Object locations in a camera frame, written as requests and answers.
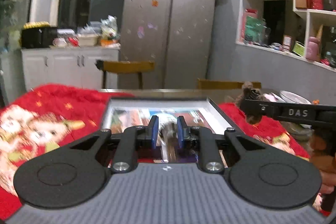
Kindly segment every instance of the red blanket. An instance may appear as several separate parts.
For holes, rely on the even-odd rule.
[[[0,219],[10,217],[21,206],[12,185],[16,169],[33,157],[96,131],[106,102],[112,96],[127,94],[45,85],[3,110],[0,116]],[[279,122],[263,117],[258,126],[251,126],[233,104],[220,107],[247,135],[308,157]]]

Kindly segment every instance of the chair backrest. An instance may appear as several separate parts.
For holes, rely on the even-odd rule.
[[[241,89],[244,82],[212,81],[198,78],[198,89],[200,90],[234,90]],[[261,89],[260,82],[252,82],[253,88]]]
[[[127,61],[104,61],[103,71],[111,73],[140,73],[153,71],[155,62],[127,62]]]

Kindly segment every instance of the gray wall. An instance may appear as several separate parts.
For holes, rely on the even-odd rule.
[[[265,88],[288,90],[312,101],[336,105],[336,72],[308,62],[235,44],[240,0],[216,2],[208,78],[260,81]]]
[[[212,28],[212,46],[208,78],[230,80],[230,70],[235,60],[235,40],[240,0],[217,0]]]
[[[336,72],[285,55],[236,45],[229,79],[253,80],[263,87],[288,90],[309,101],[336,105]]]

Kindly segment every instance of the black circular pad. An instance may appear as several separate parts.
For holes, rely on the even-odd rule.
[[[66,208],[87,201],[103,187],[106,173],[86,151],[52,151],[24,163],[14,187],[25,203],[43,208]]]
[[[255,205],[287,209],[313,203],[320,172],[308,161],[276,148],[249,151],[230,171],[232,187]]]

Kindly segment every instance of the pink bottle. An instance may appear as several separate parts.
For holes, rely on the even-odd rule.
[[[309,37],[306,58],[312,61],[318,61],[320,40],[316,37]]]

